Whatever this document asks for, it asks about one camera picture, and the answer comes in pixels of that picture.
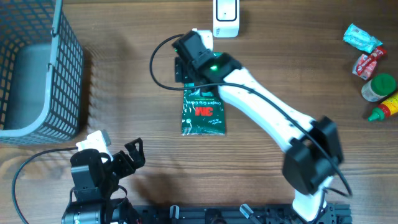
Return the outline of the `green snack bag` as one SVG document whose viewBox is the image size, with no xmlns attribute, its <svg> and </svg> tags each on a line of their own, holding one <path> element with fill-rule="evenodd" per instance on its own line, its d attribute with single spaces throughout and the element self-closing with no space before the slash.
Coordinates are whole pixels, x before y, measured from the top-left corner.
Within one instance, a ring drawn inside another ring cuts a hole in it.
<svg viewBox="0 0 398 224">
<path fill-rule="evenodd" d="M 224 104 L 211 91 L 185 90 L 182 135 L 225 135 Z"/>
</svg>

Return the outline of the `teal wet wipes pack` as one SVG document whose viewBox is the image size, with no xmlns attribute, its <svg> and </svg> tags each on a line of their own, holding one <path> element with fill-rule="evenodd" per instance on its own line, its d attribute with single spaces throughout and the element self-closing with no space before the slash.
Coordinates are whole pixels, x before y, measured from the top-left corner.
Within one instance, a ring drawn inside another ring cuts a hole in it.
<svg viewBox="0 0 398 224">
<path fill-rule="evenodd" d="M 367 53 L 371 53 L 376 47 L 383 44 L 379 39 L 369 35 L 366 31 L 360 29 L 354 24 L 351 24 L 347 28 L 344 33 L 343 40 L 358 50 Z"/>
</svg>

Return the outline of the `green-lid spice jar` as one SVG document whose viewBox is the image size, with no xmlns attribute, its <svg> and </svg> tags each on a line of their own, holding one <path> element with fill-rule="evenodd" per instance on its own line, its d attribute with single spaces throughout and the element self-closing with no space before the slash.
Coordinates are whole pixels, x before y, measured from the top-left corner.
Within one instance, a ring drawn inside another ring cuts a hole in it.
<svg viewBox="0 0 398 224">
<path fill-rule="evenodd" d="M 361 94 L 365 100 L 376 102 L 393 93 L 396 88 L 396 79 L 390 74 L 381 73 L 362 87 Z"/>
</svg>

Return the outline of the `red Nescafe coffee stick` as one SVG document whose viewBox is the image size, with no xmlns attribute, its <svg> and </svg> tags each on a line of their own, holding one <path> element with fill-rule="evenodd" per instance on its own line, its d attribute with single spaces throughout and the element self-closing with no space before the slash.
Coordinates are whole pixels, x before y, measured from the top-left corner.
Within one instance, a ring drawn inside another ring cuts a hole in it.
<svg viewBox="0 0 398 224">
<path fill-rule="evenodd" d="M 369 55 L 367 55 L 367 59 L 359 64 L 356 68 L 356 71 L 361 74 L 362 71 L 373 61 L 378 61 L 382 56 L 387 54 L 387 51 L 382 47 L 376 47 Z"/>
</svg>

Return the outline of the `red sauce bottle green cap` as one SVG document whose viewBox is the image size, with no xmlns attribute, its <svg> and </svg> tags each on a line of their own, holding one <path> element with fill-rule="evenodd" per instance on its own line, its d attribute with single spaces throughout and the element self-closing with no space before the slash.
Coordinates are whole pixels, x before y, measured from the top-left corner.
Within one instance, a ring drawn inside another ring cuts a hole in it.
<svg viewBox="0 0 398 224">
<path fill-rule="evenodd" d="M 397 114 L 397 91 L 371 111 L 368 121 L 383 121 Z"/>
</svg>

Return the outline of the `red Kleenex tissue pack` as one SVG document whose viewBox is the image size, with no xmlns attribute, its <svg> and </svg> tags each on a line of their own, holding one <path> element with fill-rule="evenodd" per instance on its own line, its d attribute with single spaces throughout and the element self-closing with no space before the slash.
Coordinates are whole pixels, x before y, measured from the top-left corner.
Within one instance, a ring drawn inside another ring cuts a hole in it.
<svg viewBox="0 0 398 224">
<path fill-rule="evenodd" d="M 362 54 L 357 61 L 355 62 L 353 69 L 352 69 L 352 73 L 360 78 L 362 78 L 363 80 L 368 80 L 371 75 L 373 74 L 374 69 L 376 68 L 377 62 L 373 61 L 371 62 L 363 71 L 361 74 L 359 74 L 356 71 L 356 68 L 359 64 L 362 64 L 366 59 L 367 59 L 367 55 L 366 54 Z"/>
</svg>

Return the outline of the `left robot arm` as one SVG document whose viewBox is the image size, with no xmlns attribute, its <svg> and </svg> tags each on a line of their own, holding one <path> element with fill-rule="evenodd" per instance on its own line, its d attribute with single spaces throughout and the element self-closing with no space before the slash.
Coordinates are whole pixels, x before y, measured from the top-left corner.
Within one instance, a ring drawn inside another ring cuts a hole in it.
<svg viewBox="0 0 398 224">
<path fill-rule="evenodd" d="M 127 197 L 112 199 L 119 189 L 119 180 L 144 166 L 143 141 L 137 138 L 110 156 L 96 149 L 84 149 L 72 155 L 70 162 L 74 188 L 62 217 L 62 224 L 141 223 L 142 218 Z"/>
</svg>

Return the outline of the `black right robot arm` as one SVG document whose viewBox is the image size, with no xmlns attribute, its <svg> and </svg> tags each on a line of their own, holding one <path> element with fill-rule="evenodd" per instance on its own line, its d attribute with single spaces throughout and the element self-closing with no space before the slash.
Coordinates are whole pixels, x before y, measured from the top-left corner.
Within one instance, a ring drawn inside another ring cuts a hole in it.
<svg viewBox="0 0 398 224">
<path fill-rule="evenodd" d="M 220 98 L 251 118 L 284 152 L 282 173 L 295 190 L 294 211 L 305 221 L 319 219 L 325 193 L 340 175 L 343 151 L 336 124 L 298 112 L 265 89 L 230 54 L 216 56 L 196 31 L 172 44 L 191 78 L 203 87 L 216 87 Z"/>
</svg>

